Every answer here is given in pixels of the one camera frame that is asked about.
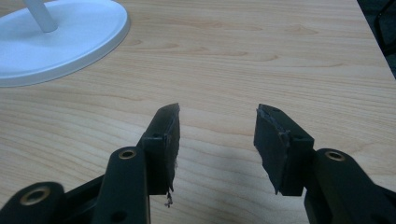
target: dark floor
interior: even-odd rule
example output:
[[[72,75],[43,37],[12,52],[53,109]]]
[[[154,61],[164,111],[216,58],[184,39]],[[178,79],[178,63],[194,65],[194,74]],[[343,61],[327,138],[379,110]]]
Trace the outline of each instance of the dark floor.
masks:
[[[378,38],[375,33],[374,20],[378,12],[385,6],[389,0],[358,0],[361,10],[366,17],[375,38]],[[383,32],[384,40],[390,43],[396,39],[396,2],[383,14],[380,19],[381,29]],[[385,57],[388,61],[389,67],[396,78],[396,53]]]

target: wooden table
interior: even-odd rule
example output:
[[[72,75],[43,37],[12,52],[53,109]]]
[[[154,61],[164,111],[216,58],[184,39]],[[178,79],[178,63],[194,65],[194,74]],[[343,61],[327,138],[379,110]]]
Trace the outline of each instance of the wooden table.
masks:
[[[120,1],[132,19],[104,59],[47,83],[0,89],[0,205],[40,181],[73,189],[179,102],[174,206],[152,223],[307,223],[274,194],[253,146],[258,104],[350,154],[396,190],[396,82],[354,0]],[[21,8],[0,1],[0,15]]]

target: white lamp base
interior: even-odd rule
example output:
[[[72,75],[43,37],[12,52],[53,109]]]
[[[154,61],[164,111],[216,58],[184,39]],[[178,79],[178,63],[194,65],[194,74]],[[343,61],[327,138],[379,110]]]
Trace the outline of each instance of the white lamp base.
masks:
[[[96,62],[128,34],[123,6],[106,0],[45,4],[58,29],[43,33],[27,8],[0,18],[0,87],[49,81]]]

